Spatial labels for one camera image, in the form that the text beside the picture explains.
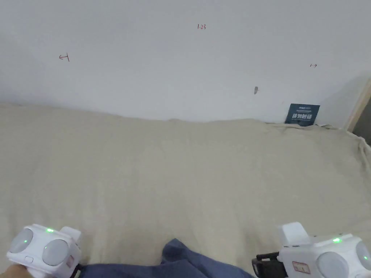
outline beige cloth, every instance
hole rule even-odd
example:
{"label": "beige cloth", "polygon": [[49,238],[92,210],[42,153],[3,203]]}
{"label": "beige cloth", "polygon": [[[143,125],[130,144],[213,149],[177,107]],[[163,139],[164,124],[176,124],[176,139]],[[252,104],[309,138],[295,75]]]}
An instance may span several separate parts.
{"label": "beige cloth", "polygon": [[83,233],[84,263],[157,264],[164,244],[252,272],[275,225],[371,247],[371,152],[343,130],[0,105],[0,271],[23,226]]}

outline label sticker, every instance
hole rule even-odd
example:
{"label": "label sticker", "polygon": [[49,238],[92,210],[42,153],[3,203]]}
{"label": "label sticker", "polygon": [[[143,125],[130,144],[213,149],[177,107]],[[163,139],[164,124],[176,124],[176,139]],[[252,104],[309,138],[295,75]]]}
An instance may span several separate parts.
{"label": "label sticker", "polygon": [[309,270],[309,266],[307,264],[303,264],[302,262],[292,262],[292,266],[294,267],[295,271],[310,274],[311,271]]}
{"label": "label sticker", "polygon": [[68,259],[67,259],[67,262],[66,262],[66,265],[71,268],[73,266],[73,262],[74,262],[74,258],[73,256],[70,256]]}

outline human hand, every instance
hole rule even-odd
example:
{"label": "human hand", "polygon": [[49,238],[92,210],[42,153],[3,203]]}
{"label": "human hand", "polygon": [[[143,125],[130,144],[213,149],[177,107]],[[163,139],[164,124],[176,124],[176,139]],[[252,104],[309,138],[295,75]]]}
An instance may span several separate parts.
{"label": "human hand", "polygon": [[23,265],[11,265],[0,278],[33,278]]}

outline round gray button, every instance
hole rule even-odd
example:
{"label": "round gray button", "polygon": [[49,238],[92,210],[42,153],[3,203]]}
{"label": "round gray button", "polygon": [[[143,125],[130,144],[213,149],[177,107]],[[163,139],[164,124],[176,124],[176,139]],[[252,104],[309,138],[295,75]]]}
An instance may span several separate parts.
{"label": "round gray button", "polygon": [[335,252],[326,252],[319,256],[317,267],[324,278],[347,278],[349,275],[347,261]]}
{"label": "round gray button", "polygon": [[371,256],[363,241],[360,241],[355,248],[358,259],[367,270],[371,270]]}
{"label": "round gray button", "polygon": [[68,244],[64,240],[55,239],[44,247],[43,261],[47,265],[56,266],[68,255]]}
{"label": "round gray button", "polygon": [[19,253],[26,249],[33,238],[33,232],[30,229],[23,229],[10,244],[9,252]]}

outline white wall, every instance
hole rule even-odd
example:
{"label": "white wall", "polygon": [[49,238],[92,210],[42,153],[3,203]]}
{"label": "white wall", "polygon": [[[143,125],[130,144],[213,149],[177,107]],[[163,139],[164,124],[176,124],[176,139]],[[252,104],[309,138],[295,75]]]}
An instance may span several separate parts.
{"label": "white wall", "polygon": [[371,71],[370,15],[370,0],[1,0],[0,101],[267,122],[321,104],[341,127]]}

